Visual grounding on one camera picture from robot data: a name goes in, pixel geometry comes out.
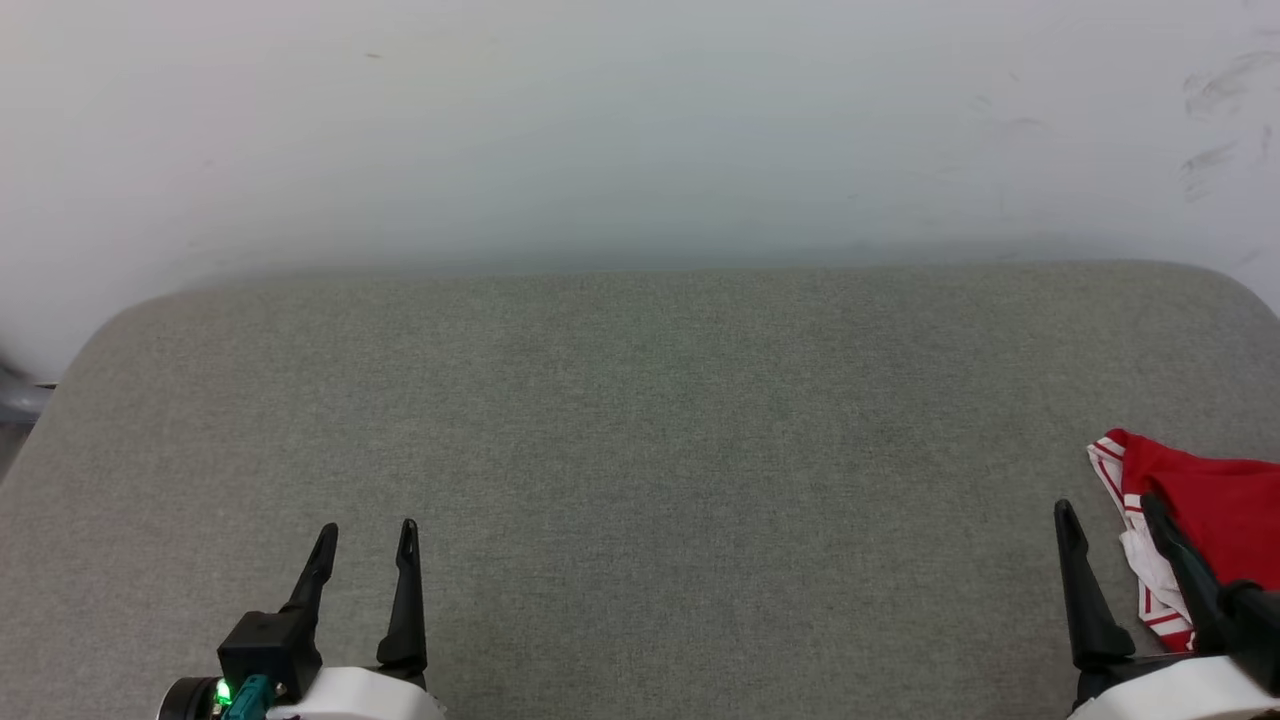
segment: red cloth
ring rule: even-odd
[[[1219,582],[1249,579],[1280,589],[1280,465],[1212,460],[1125,430],[1125,496],[1157,489]]]

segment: green light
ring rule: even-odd
[[[214,692],[218,697],[218,705],[232,703],[232,688],[227,684],[227,678],[218,678],[218,689]]]

